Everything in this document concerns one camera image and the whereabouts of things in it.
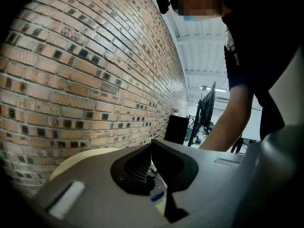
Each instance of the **white ceiling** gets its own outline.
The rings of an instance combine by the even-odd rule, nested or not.
[[[170,7],[163,15],[179,53],[185,74],[190,103],[200,100],[201,86],[216,86],[227,92],[216,92],[216,103],[227,105],[229,87],[224,58],[224,45],[227,38],[226,25],[221,18],[203,21],[185,21]],[[261,109],[257,99],[253,108]]]

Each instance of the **black shirt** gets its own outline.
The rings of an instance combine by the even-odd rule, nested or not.
[[[261,140],[284,126],[269,89],[288,66],[302,40],[300,0],[224,0],[223,18],[240,66],[225,50],[229,88],[245,84],[263,107]]]

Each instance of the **ceiling beam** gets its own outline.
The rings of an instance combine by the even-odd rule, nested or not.
[[[183,36],[177,37],[179,45],[193,43],[193,42],[225,42],[227,36],[213,36],[213,35],[197,35],[197,36]]]
[[[205,71],[187,71],[185,70],[185,75],[187,76],[204,76],[204,77],[216,77],[219,78],[221,73],[218,72],[205,72]]]

